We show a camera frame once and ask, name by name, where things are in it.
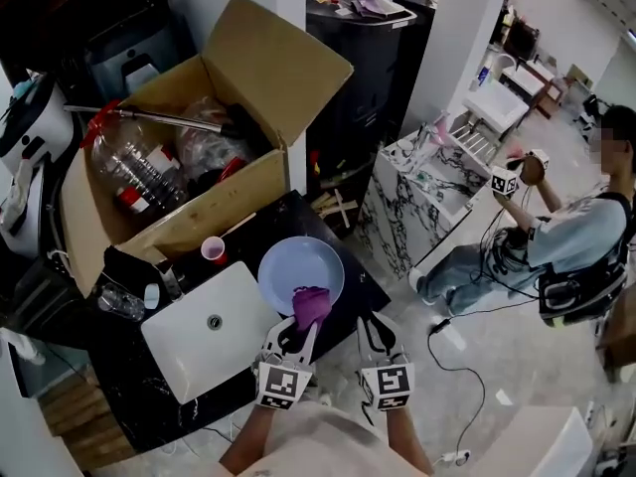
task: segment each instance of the beige shirt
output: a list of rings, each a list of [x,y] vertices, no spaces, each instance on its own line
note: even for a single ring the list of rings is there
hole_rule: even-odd
[[[302,402],[276,413],[265,456],[240,477],[425,477],[375,433],[338,409]],[[232,477],[221,464],[197,477]]]

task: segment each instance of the sink drain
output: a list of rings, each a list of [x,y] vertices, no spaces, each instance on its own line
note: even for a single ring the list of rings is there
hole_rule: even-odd
[[[213,314],[210,318],[208,318],[208,328],[210,330],[219,330],[223,325],[223,318],[218,314]]]

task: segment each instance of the chair backrest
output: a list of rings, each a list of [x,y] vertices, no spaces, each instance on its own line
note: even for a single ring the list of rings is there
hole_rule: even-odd
[[[490,68],[489,80],[498,80],[504,69],[517,68],[517,62],[510,55],[502,53],[493,62],[492,68]]]

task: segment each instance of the round plate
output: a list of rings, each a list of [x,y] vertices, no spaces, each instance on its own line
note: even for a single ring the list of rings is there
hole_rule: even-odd
[[[258,267],[258,287],[280,314],[294,314],[294,290],[318,286],[329,290],[333,305],[345,284],[340,256],[327,243],[312,237],[292,237],[273,245]]]

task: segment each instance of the plastic bottle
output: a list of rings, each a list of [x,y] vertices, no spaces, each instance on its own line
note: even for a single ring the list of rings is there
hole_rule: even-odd
[[[107,282],[101,287],[97,306],[102,311],[117,314],[136,322],[141,321],[146,312],[140,298],[131,295],[111,282]]]
[[[188,201],[179,161],[144,138],[144,124],[99,114],[89,127],[83,146],[92,143],[92,169],[121,205],[152,223]]]

